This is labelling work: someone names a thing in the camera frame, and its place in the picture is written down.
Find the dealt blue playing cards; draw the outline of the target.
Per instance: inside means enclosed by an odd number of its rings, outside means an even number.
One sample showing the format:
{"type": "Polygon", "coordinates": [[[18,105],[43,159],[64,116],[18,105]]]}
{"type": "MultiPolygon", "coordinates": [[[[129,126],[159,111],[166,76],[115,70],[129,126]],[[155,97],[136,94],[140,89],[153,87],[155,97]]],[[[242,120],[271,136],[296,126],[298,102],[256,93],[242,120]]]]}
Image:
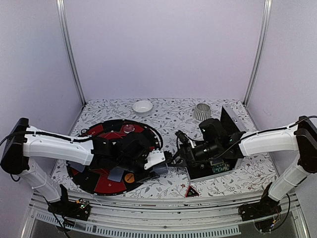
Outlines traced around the dealt blue playing cards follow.
{"type": "Polygon", "coordinates": [[[114,182],[121,182],[122,176],[124,174],[124,169],[122,168],[113,168],[109,171],[108,179],[114,182]]]}

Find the orange big blind button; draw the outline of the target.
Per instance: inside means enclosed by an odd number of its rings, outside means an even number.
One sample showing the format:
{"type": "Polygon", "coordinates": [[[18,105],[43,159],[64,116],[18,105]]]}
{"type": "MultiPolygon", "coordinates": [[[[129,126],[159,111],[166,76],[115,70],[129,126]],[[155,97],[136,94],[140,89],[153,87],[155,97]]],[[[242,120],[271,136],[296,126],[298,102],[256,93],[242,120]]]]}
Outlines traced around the orange big blind button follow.
{"type": "Polygon", "coordinates": [[[124,177],[124,180],[126,183],[134,183],[135,182],[134,174],[133,173],[126,174],[124,177]]]}

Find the red black triangle card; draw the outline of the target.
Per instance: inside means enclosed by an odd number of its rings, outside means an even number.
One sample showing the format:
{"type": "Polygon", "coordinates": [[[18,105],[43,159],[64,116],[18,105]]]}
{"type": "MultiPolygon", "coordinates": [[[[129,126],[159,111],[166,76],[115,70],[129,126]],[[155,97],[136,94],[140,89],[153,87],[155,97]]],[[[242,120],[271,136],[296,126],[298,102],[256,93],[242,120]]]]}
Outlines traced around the red black triangle card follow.
{"type": "Polygon", "coordinates": [[[186,198],[189,198],[189,197],[197,197],[199,196],[200,194],[190,185],[188,186],[188,189],[187,189],[187,192],[185,194],[185,197],[186,198]]]}

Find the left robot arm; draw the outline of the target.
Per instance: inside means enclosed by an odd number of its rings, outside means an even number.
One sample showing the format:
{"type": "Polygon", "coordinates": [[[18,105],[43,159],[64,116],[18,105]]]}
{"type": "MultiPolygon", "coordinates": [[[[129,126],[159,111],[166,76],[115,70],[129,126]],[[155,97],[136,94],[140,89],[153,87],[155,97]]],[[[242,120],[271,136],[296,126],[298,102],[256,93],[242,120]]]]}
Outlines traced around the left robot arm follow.
{"type": "Polygon", "coordinates": [[[155,169],[171,157],[162,150],[162,137],[155,129],[130,120],[99,123],[73,137],[37,129],[29,125],[27,118],[20,118],[3,142],[1,168],[26,180],[63,215],[72,213],[73,203],[35,162],[35,157],[65,160],[88,169],[118,168],[132,173],[136,183],[158,177],[155,169]]]}

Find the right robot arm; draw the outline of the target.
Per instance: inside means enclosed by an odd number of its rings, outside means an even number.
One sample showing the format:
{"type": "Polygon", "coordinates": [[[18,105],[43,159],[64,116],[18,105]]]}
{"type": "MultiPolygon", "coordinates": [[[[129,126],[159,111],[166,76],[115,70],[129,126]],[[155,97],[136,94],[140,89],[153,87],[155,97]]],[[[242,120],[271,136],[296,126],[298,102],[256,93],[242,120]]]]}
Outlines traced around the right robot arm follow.
{"type": "Polygon", "coordinates": [[[182,144],[172,157],[172,165],[197,167],[218,158],[235,160],[265,152],[297,151],[295,161],[266,187],[256,206],[260,216],[267,216],[292,188],[317,172],[317,128],[310,119],[301,116],[280,128],[229,135],[219,119],[210,118],[200,123],[203,140],[194,146],[182,131],[176,132],[176,140],[182,144]]]}

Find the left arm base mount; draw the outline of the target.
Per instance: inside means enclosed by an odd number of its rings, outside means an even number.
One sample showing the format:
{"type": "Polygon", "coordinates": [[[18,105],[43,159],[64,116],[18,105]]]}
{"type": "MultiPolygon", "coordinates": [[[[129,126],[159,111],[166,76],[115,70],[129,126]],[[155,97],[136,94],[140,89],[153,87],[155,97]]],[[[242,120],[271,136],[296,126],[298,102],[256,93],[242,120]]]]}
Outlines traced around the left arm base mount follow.
{"type": "Polygon", "coordinates": [[[80,198],[72,201],[48,202],[48,211],[61,215],[62,217],[73,218],[82,221],[88,221],[91,206],[88,200],[80,198]]]}

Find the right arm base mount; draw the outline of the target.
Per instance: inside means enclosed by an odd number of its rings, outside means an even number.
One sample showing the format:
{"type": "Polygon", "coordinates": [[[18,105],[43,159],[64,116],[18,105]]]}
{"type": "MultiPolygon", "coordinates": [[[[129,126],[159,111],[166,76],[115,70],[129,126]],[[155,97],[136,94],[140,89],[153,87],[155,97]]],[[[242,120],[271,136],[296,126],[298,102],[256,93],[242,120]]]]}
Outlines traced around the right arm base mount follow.
{"type": "Polygon", "coordinates": [[[245,203],[238,208],[242,221],[249,221],[266,216],[278,214],[282,211],[278,201],[269,197],[262,198],[259,202],[245,203]]]}

